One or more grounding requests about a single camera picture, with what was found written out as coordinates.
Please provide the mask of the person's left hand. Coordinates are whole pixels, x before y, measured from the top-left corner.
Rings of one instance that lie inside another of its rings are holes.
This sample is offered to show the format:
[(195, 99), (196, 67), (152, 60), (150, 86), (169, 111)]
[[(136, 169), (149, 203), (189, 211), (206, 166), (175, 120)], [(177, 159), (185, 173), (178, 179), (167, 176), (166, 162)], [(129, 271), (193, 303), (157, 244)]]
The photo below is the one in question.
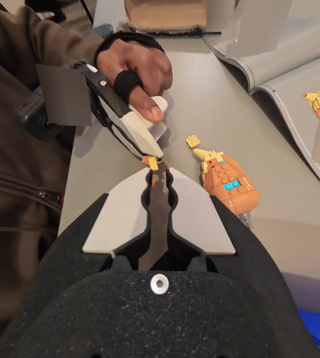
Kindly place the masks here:
[(136, 85), (131, 90), (129, 104), (150, 122), (157, 123), (164, 119), (162, 110), (152, 99), (161, 96), (173, 83), (171, 61), (162, 51), (135, 41), (117, 39), (108, 50), (98, 55), (97, 69), (112, 87), (119, 73), (133, 71), (143, 86)]

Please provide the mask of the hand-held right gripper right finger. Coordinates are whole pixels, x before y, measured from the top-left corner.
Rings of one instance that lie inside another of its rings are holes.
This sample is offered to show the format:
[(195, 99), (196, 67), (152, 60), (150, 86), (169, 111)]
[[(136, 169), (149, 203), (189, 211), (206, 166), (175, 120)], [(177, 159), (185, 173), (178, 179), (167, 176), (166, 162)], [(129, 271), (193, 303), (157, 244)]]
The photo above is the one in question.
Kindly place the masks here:
[(235, 248), (209, 193), (175, 168), (166, 171), (168, 247), (176, 254), (234, 255)]

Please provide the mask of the person's left forearm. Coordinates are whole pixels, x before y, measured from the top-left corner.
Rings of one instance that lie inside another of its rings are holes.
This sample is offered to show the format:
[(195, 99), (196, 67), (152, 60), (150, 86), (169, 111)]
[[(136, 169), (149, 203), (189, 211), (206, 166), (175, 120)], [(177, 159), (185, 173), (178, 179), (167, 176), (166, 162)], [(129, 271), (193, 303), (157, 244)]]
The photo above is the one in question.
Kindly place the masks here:
[(103, 41), (41, 20), (27, 6), (16, 15), (0, 10), (0, 75), (34, 89), (39, 84), (36, 64), (61, 67), (73, 59), (94, 60)]

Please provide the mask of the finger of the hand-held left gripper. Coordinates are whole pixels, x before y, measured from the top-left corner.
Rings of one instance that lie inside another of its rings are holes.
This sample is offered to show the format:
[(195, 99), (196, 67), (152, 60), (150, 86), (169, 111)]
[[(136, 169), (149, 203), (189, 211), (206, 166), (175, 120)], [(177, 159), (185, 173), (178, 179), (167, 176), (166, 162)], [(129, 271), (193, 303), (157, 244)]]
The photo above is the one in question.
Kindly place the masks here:
[(126, 127), (118, 124), (111, 124), (111, 133), (138, 159), (142, 160), (144, 156), (148, 156), (147, 153), (140, 150), (131, 132), (129, 132)]
[(100, 96), (98, 96), (98, 101), (100, 109), (103, 110), (101, 118), (104, 126), (107, 126), (110, 132), (111, 124), (122, 125), (131, 132), (142, 152), (159, 159), (163, 158), (164, 153), (158, 144), (159, 139), (165, 134), (165, 123), (163, 121), (158, 123), (149, 122), (132, 106), (129, 106), (129, 112), (119, 117)]

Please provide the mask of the printed toy set box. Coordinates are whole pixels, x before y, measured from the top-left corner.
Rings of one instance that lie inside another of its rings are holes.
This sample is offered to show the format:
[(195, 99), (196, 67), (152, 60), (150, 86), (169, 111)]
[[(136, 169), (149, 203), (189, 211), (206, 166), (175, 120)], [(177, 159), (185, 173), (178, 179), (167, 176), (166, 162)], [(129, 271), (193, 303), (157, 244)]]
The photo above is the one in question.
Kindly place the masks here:
[(148, 34), (184, 34), (205, 30), (207, 0), (125, 0), (127, 28)]

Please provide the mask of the grey instruction booklet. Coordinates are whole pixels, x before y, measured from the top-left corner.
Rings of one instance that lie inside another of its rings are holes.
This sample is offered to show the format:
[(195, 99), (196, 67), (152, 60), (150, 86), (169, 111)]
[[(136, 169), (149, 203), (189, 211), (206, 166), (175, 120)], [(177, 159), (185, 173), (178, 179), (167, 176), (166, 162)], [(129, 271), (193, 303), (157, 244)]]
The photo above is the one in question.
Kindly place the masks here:
[(229, 42), (221, 35), (204, 35), (214, 54), (247, 78), (248, 94), (264, 91), (275, 103), (303, 158), (320, 180), (320, 163), (311, 156), (320, 118), (320, 29), (283, 34), (269, 53), (226, 58)]

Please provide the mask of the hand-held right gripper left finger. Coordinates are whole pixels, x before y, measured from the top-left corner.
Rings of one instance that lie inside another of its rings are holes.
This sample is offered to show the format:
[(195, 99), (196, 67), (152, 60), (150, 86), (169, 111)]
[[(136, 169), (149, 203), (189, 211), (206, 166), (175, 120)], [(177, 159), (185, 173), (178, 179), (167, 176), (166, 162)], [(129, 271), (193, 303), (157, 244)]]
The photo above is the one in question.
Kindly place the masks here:
[(150, 245), (152, 170), (144, 168), (117, 184), (82, 247), (84, 253), (144, 254)]

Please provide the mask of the orange toy brick model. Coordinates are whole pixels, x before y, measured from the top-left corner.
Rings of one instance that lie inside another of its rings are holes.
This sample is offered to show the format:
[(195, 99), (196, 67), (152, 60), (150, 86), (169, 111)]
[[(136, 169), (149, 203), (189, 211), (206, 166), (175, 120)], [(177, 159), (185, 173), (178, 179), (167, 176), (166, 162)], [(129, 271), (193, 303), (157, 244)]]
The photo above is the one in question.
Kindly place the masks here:
[(250, 212), (258, 206), (260, 194), (238, 162), (215, 150), (194, 149), (193, 153), (202, 162), (202, 187), (252, 229)]

